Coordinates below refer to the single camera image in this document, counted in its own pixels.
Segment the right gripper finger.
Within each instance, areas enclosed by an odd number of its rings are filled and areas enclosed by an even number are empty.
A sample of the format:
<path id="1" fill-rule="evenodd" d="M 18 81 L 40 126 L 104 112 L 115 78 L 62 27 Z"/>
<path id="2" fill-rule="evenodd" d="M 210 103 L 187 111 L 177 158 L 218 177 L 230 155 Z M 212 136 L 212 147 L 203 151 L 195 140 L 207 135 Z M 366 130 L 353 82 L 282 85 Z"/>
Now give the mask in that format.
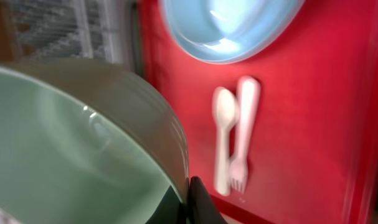
<path id="1" fill-rule="evenodd" d="M 192 224 L 227 224 L 197 176 L 192 177 L 190 181 L 188 209 Z"/>

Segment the green bowl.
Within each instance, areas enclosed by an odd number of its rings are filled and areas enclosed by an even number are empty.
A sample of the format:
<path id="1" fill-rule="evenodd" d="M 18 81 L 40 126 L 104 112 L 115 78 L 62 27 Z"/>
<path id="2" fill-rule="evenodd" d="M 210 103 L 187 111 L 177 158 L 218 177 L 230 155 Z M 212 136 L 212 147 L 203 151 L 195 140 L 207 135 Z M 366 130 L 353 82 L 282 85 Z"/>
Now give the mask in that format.
<path id="1" fill-rule="evenodd" d="M 0 65 L 0 211 L 19 223 L 185 223 L 187 139 L 166 99 L 102 60 Z"/>

